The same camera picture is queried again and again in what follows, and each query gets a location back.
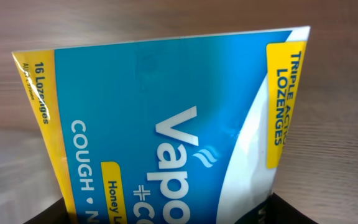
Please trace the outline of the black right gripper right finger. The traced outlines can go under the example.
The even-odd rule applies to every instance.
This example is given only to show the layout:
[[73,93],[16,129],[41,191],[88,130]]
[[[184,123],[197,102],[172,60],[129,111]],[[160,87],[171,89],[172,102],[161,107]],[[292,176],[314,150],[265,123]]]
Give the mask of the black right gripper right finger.
[[267,204],[268,224],[318,224],[273,193]]

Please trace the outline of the blue lozenge box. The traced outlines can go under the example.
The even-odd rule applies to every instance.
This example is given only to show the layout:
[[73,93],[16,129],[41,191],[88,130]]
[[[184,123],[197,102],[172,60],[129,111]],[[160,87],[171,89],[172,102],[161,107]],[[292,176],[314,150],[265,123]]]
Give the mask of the blue lozenge box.
[[14,52],[70,223],[267,223],[309,34]]

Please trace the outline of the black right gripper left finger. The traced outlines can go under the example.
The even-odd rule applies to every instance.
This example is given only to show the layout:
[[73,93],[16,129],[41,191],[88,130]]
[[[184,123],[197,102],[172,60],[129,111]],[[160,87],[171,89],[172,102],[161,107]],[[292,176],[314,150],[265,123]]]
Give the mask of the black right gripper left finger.
[[63,198],[26,221],[24,224],[70,224],[70,219]]

